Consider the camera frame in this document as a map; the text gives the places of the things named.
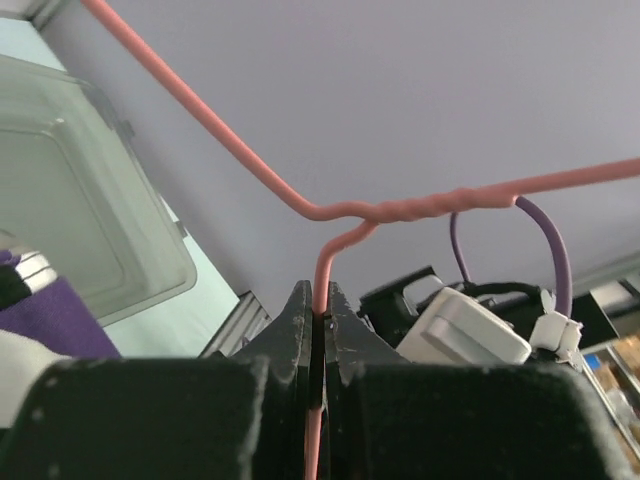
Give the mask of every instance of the black plastic part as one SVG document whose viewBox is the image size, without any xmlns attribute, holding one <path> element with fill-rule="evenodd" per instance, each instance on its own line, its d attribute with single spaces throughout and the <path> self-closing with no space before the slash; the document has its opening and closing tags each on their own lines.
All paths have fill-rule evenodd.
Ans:
<svg viewBox="0 0 640 480">
<path fill-rule="evenodd" d="M 609 316 L 590 293 L 573 299 L 571 318 L 584 325 L 580 348 L 589 348 L 618 338 Z"/>
<path fill-rule="evenodd" d="M 392 347 L 397 347 L 418 319 L 417 305 L 405 297 L 405 289 L 427 277 L 436 276 L 427 266 L 398 278 L 360 298 L 358 316 L 366 316 L 376 333 Z"/>
<path fill-rule="evenodd" d="M 0 310 L 31 296 L 31 290 L 11 265 L 0 265 Z"/>
<path fill-rule="evenodd" d="M 346 478 L 353 452 L 350 446 L 351 439 L 347 436 L 346 424 L 349 418 L 343 411 L 344 389 L 363 368 L 364 363 L 410 363 L 369 330 L 353 313 L 344 293 L 333 282 L 329 285 L 329 312 L 331 317 L 325 320 L 329 432 L 325 437 L 328 444 L 323 444 L 322 448 L 325 458 L 330 457 L 331 475 L 325 478 Z"/>
<path fill-rule="evenodd" d="M 532 300 L 540 300 L 542 289 L 535 285 L 522 282 L 494 282 L 494 283 L 464 283 L 462 293 L 478 298 L 484 295 L 506 295 L 510 293 L 524 293 Z"/>
<path fill-rule="evenodd" d="M 282 313 L 231 359 L 269 358 L 254 478 L 298 480 L 304 472 L 313 315 L 311 283 L 296 284 Z"/>
</svg>

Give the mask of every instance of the shelf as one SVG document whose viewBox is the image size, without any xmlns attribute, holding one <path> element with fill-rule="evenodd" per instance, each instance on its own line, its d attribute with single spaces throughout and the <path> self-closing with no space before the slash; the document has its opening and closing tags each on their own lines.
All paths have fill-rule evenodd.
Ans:
<svg viewBox="0 0 640 480">
<path fill-rule="evenodd" d="M 616 367 L 624 376 L 626 383 L 628 386 L 628 390 L 634 395 L 634 403 L 640 404 L 640 382 L 636 378 L 633 371 L 629 368 L 624 359 L 620 356 L 620 354 L 613 347 L 607 347 L 607 353 L 611 357 L 611 359 L 616 364 Z"/>
<path fill-rule="evenodd" d="M 638 447 L 638 444 L 633 438 L 633 435 L 631 435 L 631 432 L 629 431 L 629 429 L 622 422 L 620 422 L 620 420 L 616 416 L 615 409 L 613 408 L 613 405 L 611 405 L 611 402 L 609 401 L 609 398 L 607 397 L 606 392 L 598 383 L 598 380 L 596 379 L 596 376 L 593 373 L 593 370 L 591 370 L 589 365 L 587 365 L 587 362 L 583 362 L 583 366 L 584 366 L 583 373 L 589 380 L 589 383 L 593 385 L 593 388 L 595 389 L 596 393 L 600 397 L 600 400 L 604 404 L 604 407 L 607 410 L 607 413 L 609 414 L 609 416 L 611 417 L 611 420 L 613 421 L 616 428 L 620 431 L 620 434 L 625 439 L 625 441 L 633 451 L 638 461 L 640 461 L 640 447 Z"/>
</svg>

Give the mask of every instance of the gray ceiling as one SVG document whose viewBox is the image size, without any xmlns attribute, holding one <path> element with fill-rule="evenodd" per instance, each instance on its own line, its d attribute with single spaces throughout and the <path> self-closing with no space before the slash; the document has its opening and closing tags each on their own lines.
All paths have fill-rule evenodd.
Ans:
<svg viewBox="0 0 640 480">
<path fill-rule="evenodd" d="M 112 0 L 285 180 L 316 203 L 379 202 L 640 155 L 640 3 Z M 223 276 L 277 313 L 357 220 L 298 218 L 76 2 L 45 38 L 104 89 L 144 168 Z M 638 250 L 639 180 L 531 197 L 576 273 Z M 446 219 L 385 226 L 335 262 L 350 298 L 433 264 L 458 278 Z M 550 282 L 521 212 L 474 211 L 478 280 Z"/>
</svg>

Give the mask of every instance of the white power adapter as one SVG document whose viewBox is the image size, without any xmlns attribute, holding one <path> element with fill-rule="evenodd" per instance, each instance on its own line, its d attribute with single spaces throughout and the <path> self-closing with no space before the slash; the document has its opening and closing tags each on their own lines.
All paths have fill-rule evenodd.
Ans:
<svg viewBox="0 0 640 480">
<path fill-rule="evenodd" d="M 441 365 L 522 364 L 531 345 L 474 299 L 446 287 L 396 348 L 407 360 Z"/>
</svg>

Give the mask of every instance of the small white clip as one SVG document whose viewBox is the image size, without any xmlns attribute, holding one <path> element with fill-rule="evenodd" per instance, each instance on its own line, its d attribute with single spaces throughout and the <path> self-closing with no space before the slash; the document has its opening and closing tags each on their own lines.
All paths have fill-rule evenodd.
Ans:
<svg viewBox="0 0 640 480">
<path fill-rule="evenodd" d="M 15 270 L 32 294 L 48 287 L 58 278 L 46 257 L 37 251 L 22 255 Z"/>
<path fill-rule="evenodd" d="M 538 318 L 529 344 L 534 350 L 544 348 L 558 355 L 561 362 L 573 362 L 582 338 L 582 324 L 551 312 Z"/>
</svg>

